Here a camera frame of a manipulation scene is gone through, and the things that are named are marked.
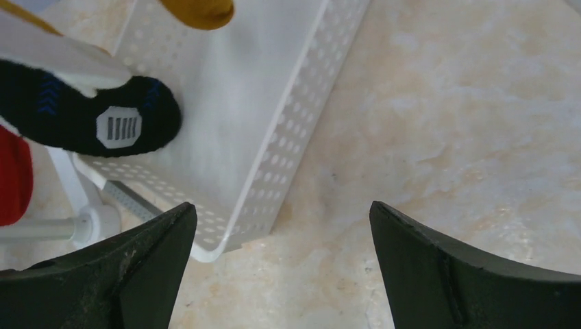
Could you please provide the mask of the red snowflake sock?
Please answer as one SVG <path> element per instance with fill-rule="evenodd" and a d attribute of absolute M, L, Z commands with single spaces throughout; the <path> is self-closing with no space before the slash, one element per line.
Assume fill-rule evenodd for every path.
<path fill-rule="evenodd" d="M 21 137 L 1 126 L 1 226 L 23 217 L 33 192 L 32 155 Z"/>

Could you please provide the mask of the black sock with grey pattern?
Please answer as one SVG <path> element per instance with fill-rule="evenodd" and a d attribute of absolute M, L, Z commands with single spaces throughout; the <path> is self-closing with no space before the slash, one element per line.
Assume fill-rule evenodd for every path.
<path fill-rule="evenodd" d="M 170 143 L 182 126 L 171 90 L 153 77 L 89 98 L 40 69 L 1 61 L 1 124 L 42 145 L 118 158 Z"/>

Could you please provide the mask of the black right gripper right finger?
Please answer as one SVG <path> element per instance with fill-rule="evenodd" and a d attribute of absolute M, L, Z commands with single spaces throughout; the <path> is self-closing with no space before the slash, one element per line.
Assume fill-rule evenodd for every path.
<path fill-rule="evenodd" d="M 447 236 L 384 202 L 369 211 L 396 328 L 579 328 L 580 277 Z"/>

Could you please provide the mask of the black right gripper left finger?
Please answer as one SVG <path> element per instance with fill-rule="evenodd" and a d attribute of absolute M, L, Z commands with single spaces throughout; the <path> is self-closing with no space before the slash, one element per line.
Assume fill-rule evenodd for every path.
<path fill-rule="evenodd" d="M 1 272 L 2 328 L 168 328 L 197 213 L 183 203 L 131 230 Z"/>

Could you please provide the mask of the mustard yellow striped sock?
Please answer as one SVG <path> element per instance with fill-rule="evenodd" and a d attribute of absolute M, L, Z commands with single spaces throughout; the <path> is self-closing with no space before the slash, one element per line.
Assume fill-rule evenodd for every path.
<path fill-rule="evenodd" d="M 181 23 L 200 30 L 221 28 L 235 13 L 232 0 L 160 0 L 160 3 Z"/>

